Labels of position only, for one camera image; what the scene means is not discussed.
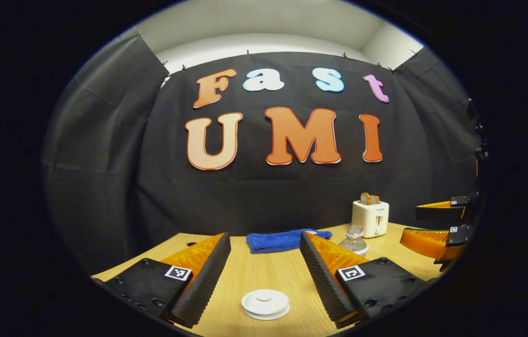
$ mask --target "black curtain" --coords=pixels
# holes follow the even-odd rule
[[[312,76],[317,67],[341,74],[345,89],[323,92]],[[236,70],[222,98],[199,109],[198,79]],[[284,86],[247,91],[249,71],[273,68]],[[363,79],[383,83],[388,103],[379,101]],[[359,60],[317,53],[258,53],[214,60],[171,75],[161,90],[142,142],[138,168],[138,207],[157,245],[177,232],[231,235],[323,228],[351,221],[352,201],[370,192],[390,204],[390,221],[410,226],[449,227],[413,219],[416,205],[448,200],[477,190],[475,117],[466,113],[469,96],[427,49],[392,72]],[[317,108],[336,112],[334,132],[341,161],[271,166],[270,107],[292,109],[302,125]],[[206,151],[217,154],[222,126],[217,117],[240,112],[238,149],[230,165],[204,171],[187,158],[185,124],[210,118]],[[364,130],[358,115],[378,117],[381,162],[364,162]]]
[[[130,220],[138,151],[153,100],[168,75],[134,30],[95,54],[64,89],[42,156],[58,232],[89,273],[146,249]]]
[[[322,92],[313,68],[336,69],[343,92]],[[237,75],[220,102],[194,109],[196,80],[228,68]],[[245,74],[281,73],[281,90],[249,92]],[[375,98],[363,76],[382,81],[390,102]],[[263,53],[215,60],[168,75],[137,32],[106,45],[65,88],[43,154],[54,224],[89,273],[144,252],[178,232],[246,235],[323,228],[351,220],[361,192],[390,203],[390,221],[413,220],[416,205],[476,190],[473,151],[479,139],[469,97],[426,48],[395,72],[315,53]],[[286,106],[305,125],[316,108],[336,112],[341,162],[296,158],[266,164],[272,130],[265,109]],[[223,113],[241,112],[238,153],[222,170],[198,170],[187,160],[187,121],[209,117],[206,149],[221,147]],[[358,115],[377,116],[383,160],[364,162]]]
[[[474,131],[477,112],[461,83],[428,47],[395,69],[424,128],[432,170],[424,203],[449,200],[476,192],[474,149],[480,147]],[[434,220],[407,222],[421,228],[448,228]]]

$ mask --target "white ceiling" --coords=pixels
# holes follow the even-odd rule
[[[383,20],[342,0],[187,0],[137,24],[154,53],[244,33],[304,36],[363,51]]]

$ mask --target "blue cloth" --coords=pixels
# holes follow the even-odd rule
[[[252,233],[247,235],[247,244],[249,245],[249,248],[251,248],[251,254],[289,251],[291,249],[299,248],[301,232],[305,230],[313,231],[316,235],[323,237],[324,239],[328,239],[333,235],[330,232],[320,232],[309,228],[274,234]]]

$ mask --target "table surface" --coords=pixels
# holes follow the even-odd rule
[[[345,239],[349,224],[323,228],[332,232],[330,241],[340,243]],[[387,257],[415,276],[428,281],[439,276],[434,259],[413,252],[399,243],[405,226],[388,224],[387,232],[380,237],[365,239],[369,246],[366,258],[374,260]],[[142,258],[163,260],[187,247],[189,242],[199,242],[210,235],[179,233],[147,252],[112,269],[93,275],[102,281],[118,275]],[[322,301],[299,249],[266,254],[251,254],[244,236],[230,237],[231,252],[199,324],[189,330],[205,337],[216,336],[328,336],[336,329],[328,318]],[[285,293],[291,305],[287,315],[277,320],[255,320],[245,314],[241,298],[253,290],[272,289]]]

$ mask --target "white plastic cap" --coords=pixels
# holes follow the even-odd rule
[[[347,228],[347,237],[349,239],[358,239],[364,235],[364,228],[362,225],[349,225],[349,228]]]
[[[257,320],[276,320],[285,316],[291,308],[287,295],[269,289],[248,293],[241,299],[241,304],[245,314]]]

